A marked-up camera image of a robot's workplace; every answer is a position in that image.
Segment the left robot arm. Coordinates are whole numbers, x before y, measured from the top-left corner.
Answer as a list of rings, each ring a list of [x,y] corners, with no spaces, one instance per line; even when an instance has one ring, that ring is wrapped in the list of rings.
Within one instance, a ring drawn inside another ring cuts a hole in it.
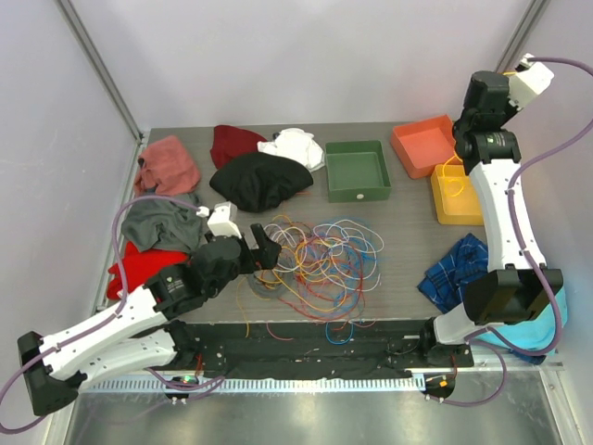
[[[255,248],[241,235],[210,235],[188,261],[161,269],[119,304],[53,335],[20,336],[33,413],[54,413],[75,401],[81,389],[115,375],[170,363],[190,368],[197,347],[177,318],[217,297],[239,275],[277,264],[281,246],[260,224],[251,231]]]

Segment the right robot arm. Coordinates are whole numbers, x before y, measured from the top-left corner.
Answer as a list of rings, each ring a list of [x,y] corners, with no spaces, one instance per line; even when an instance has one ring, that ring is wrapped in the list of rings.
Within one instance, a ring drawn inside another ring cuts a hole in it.
[[[505,124],[550,87],[554,75],[540,63],[513,74],[480,70],[469,81],[462,112],[454,121],[455,152],[478,196],[488,247],[485,276],[471,282],[463,302],[430,319],[420,333],[423,362],[438,366],[457,347],[484,332],[516,350],[500,325],[534,321],[547,307],[553,337],[537,354],[556,348],[562,334],[557,293],[560,270],[550,269],[529,220],[519,177],[524,164],[514,133]]]

